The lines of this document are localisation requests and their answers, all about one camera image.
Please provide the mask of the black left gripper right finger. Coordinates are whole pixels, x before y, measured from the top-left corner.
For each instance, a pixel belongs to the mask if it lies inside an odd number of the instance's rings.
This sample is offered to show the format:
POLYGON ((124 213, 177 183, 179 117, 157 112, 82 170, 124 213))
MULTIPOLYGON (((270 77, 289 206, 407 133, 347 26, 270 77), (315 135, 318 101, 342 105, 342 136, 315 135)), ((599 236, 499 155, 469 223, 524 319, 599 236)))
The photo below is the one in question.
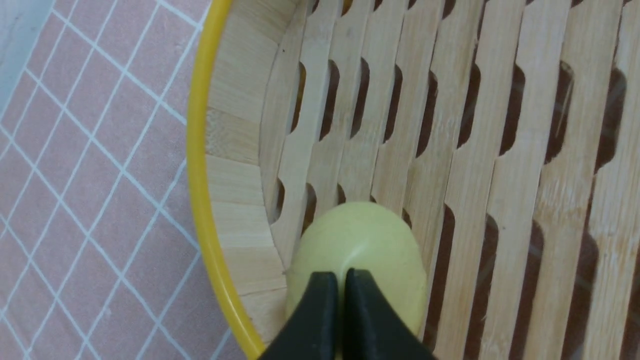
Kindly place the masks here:
POLYGON ((407 328, 366 269, 346 273, 343 299, 344 360, 434 360, 407 328))

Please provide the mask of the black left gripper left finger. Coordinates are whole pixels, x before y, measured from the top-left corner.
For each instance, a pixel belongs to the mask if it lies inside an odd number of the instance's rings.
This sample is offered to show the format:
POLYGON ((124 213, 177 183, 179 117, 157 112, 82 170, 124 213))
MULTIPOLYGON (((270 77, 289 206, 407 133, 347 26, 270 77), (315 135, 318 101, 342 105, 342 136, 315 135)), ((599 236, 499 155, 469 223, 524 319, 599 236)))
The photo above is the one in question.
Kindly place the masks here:
POLYGON ((260 360, 333 360, 338 329, 338 278, 313 272, 301 300, 260 360))

